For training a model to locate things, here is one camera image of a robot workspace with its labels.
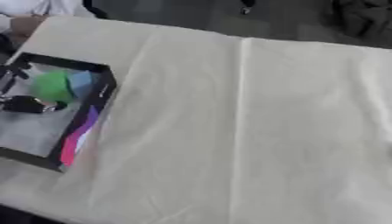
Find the white sleeve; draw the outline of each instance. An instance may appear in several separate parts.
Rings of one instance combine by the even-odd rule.
[[[52,16],[85,16],[85,13],[82,0],[50,0],[49,14]]]
[[[9,32],[11,29],[11,17],[0,14],[0,33]]]

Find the person's arm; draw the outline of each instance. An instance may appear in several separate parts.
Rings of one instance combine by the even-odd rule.
[[[11,17],[0,14],[0,33],[9,32],[11,30]]]

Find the black object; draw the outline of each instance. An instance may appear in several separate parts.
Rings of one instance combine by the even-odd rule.
[[[0,206],[0,221],[2,224],[61,224],[7,206]]]
[[[108,19],[108,13],[93,6],[93,0],[83,0],[83,6],[97,18]]]
[[[0,96],[10,90],[17,78],[27,80],[29,79],[29,75],[16,65],[0,66]]]
[[[332,0],[332,13],[346,34],[372,38],[382,34],[392,18],[391,0]]]
[[[110,97],[115,92],[117,86],[116,80],[110,68],[106,65],[87,63],[71,59],[60,59],[27,52],[22,53],[10,66],[17,67],[29,62],[53,67],[64,67],[73,70],[89,71],[93,74],[97,74],[96,83],[93,85],[91,93],[86,97],[85,100],[83,100],[78,112],[74,116],[73,120],[68,124],[66,130],[61,135],[61,138],[56,143],[56,145],[52,148],[52,151],[48,157],[38,157],[32,154],[24,153],[20,150],[0,147],[0,157],[10,158],[27,164],[41,166],[47,169],[55,170],[57,172],[63,172],[64,167],[60,158],[66,139],[86,122],[91,108],[94,108],[98,114],[103,111]],[[7,127],[0,127],[0,129],[3,129],[2,131],[6,131]]]
[[[67,104],[62,101],[56,101],[55,103],[43,102],[29,95],[16,95],[0,97],[1,107],[4,111],[9,112],[44,114],[65,109]]]
[[[241,8],[242,15],[248,15],[251,11],[253,6],[256,4],[256,0],[241,0],[245,7]]]

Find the black frame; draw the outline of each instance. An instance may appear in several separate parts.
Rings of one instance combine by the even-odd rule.
[[[24,153],[22,151],[0,147],[0,157],[18,160],[27,164],[55,170],[57,172],[63,172],[63,164],[60,161],[60,157],[67,137],[75,132],[86,121],[88,111],[91,106],[95,107],[98,114],[103,111],[112,94],[116,90],[116,80],[109,66],[106,65],[99,65],[71,59],[54,58],[27,52],[22,53],[10,66],[20,67],[20,65],[29,62],[46,64],[55,67],[71,68],[75,70],[88,70],[101,76],[94,85],[92,92],[83,101],[80,109],[70,124],[67,126],[65,132],[62,134],[61,138],[56,143],[48,157],[38,157],[32,154]]]

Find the table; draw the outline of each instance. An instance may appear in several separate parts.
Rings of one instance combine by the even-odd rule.
[[[66,174],[0,160],[0,203],[82,224],[392,221],[392,53],[48,19],[21,51],[121,85]]]

